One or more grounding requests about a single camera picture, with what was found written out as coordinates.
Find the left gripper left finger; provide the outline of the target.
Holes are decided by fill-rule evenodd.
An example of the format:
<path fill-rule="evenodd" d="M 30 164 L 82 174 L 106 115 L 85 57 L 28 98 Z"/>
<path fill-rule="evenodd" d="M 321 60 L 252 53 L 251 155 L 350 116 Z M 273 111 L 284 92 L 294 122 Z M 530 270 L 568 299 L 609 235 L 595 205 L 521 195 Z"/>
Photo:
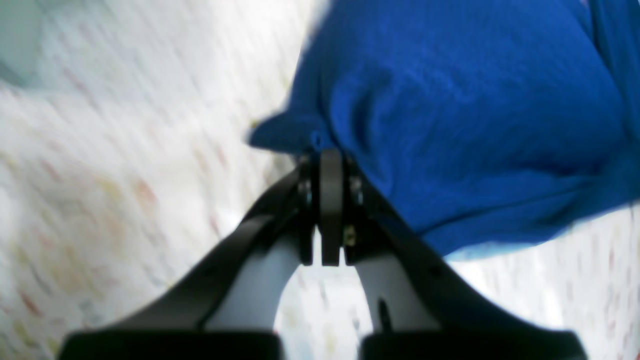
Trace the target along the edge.
<path fill-rule="evenodd" d="M 284 360 L 273 331 L 291 276 L 343 246 L 345 169 L 336 149 L 304 157 L 236 230 L 160 299 L 114 325 L 67 337 L 61 360 Z"/>

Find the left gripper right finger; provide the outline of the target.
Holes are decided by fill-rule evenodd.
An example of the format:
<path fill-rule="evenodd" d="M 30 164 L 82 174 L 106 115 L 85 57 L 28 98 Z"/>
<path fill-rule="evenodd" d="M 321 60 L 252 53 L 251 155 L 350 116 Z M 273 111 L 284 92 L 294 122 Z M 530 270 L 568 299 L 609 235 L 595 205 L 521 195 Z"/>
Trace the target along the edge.
<path fill-rule="evenodd" d="M 519 319 L 480 295 L 409 229 L 346 159 L 346 264 L 373 332 L 361 360 L 585 360 L 578 337 Z"/>

